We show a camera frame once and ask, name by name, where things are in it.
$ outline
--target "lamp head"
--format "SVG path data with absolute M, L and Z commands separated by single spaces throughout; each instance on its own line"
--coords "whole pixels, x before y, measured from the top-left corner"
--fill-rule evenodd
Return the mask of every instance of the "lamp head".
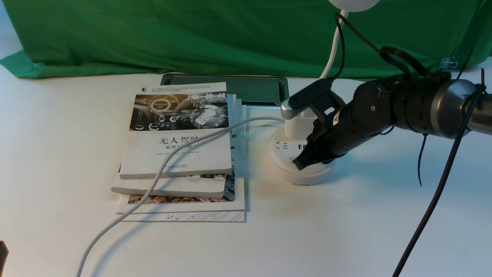
M 372 8 L 379 0 L 330 0 L 333 6 L 348 12 L 364 11 Z

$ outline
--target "book title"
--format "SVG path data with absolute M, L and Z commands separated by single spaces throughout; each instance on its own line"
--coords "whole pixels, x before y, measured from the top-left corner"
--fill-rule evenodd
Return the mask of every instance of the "book title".
M 195 139 L 199 138 L 198 136 L 191 137 L 165 137 L 159 139 L 159 144 L 165 145 L 166 149 L 176 149 L 179 147 L 180 143 L 188 143 Z

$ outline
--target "green backdrop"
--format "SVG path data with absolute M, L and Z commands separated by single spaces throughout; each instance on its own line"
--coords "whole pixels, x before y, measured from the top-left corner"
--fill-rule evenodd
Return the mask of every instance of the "green backdrop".
M 318 77 L 335 29 L 328 0 L 3 0 L 24 50 L 19 78 L 181 71 Z M 381 0 L 349 20 L 426 67 L 492 49 L 492 0 Z M 342 77 L 399 73 L 344 29 Z M 339 55 L 330 74 L 338 70 Z

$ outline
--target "stack of books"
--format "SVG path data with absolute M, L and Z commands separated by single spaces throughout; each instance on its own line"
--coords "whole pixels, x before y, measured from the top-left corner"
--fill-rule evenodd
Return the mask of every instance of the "stack of books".
M 245 118 L 225 83 L 142 88 L 135 97 L 123 161 L 111 190 L 117 215 L 142 199 L 169 154 Z M 124 221 L 244 222 L 244 126 L 175 154 L 146 200 Z

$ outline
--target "binder clip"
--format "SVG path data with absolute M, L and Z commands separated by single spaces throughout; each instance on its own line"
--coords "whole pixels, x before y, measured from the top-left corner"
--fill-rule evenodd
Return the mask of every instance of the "binder clip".
M 455 57 L 444 58 L 439 64 L 439 71 L 449 71 L 449 69 L 456 68 L 457 66 L 458 62 L 455 61 Z

